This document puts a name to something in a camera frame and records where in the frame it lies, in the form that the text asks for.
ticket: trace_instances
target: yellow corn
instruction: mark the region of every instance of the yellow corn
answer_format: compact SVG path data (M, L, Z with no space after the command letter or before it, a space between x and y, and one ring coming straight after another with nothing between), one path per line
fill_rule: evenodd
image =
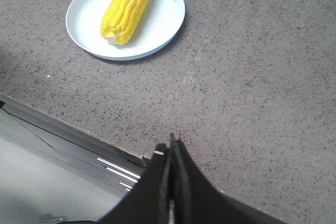
M112 44L126 44L132 37L148 0L112 0L100 24L101 36Z

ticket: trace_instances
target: gray floor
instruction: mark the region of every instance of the gray floor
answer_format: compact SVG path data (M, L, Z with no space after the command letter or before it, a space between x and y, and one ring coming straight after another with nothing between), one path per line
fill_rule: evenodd
M98 220L119 202L122 193L78 171L52 148L33 148L44 143L24 123L0 109L1 224L36 224L42 214Z

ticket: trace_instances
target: white plate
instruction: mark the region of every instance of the white plate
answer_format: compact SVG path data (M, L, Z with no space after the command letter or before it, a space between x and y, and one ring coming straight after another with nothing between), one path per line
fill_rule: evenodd
M73 0L66 15L70 37L84 50L108 60L134 60L167 45L182 25L183 0L149 0L131 40L121 46L100 35L101 19L111 0Z

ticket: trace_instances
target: granite countertop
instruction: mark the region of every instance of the granite countertop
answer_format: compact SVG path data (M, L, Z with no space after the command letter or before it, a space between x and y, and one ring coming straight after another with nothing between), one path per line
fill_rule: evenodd
M154 55L99 59L72 0L0 0L0 94L133 155L181 137L227 194L290 223L336 219L336 0L185 0Z

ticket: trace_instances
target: gray countertop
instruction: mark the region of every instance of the gray countertop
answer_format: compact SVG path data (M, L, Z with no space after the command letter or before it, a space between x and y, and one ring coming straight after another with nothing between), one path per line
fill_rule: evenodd
M71 1L0 0L3 97L139 157L173 132L218 189L334 223L336 0L185 0L171 43L129 62L71 40Z

